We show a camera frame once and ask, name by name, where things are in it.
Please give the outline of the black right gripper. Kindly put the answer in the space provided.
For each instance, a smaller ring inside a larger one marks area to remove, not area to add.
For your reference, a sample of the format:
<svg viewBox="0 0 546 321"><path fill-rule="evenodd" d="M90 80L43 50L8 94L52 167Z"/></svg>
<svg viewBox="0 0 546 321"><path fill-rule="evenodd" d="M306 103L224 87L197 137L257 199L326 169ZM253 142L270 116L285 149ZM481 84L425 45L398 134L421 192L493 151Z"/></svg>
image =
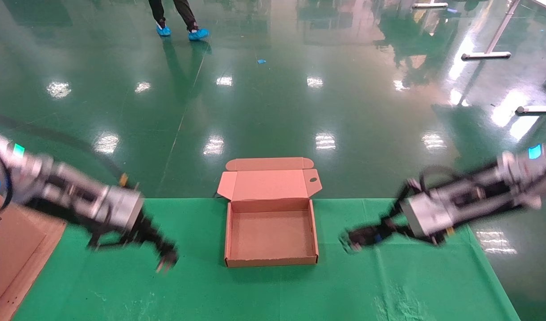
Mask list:
<svg viewBox="0 0 546 321"><path fill-rule="evenodd" d="M381 217L379 224L363 225L346 230L348 235L378 235L379 239L386 239L393 234L403 235L408 238L415 238L412 229L408 225L397 225L394 218L398 214L385 215ZM379 240L371 239L368 242L354 242L348 236L340 236L340 244L346 253L356 253L362 250L379 245Z"/></svg>

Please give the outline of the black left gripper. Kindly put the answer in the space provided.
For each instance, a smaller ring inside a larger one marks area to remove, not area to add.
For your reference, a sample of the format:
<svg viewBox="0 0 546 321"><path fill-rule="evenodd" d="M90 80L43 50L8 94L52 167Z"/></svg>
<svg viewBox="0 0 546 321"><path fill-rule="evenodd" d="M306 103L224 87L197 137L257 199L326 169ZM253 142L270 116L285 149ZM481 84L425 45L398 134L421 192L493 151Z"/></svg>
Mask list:
<svg viewBox="0 0 546 321"><path fill-rule="evenodd" d="M109 233L118 235L118 239L112 242L101 242L100 238ZM175 243L170 240L160 239L157 228L143 210L139 211L137 220L129 232L118 230L94 230L90 232L89 249L104 250L111 247L123 247L130 243L150 242L159 256L156 272L167 272L173 268L179 260L179 254Z"/></svg>

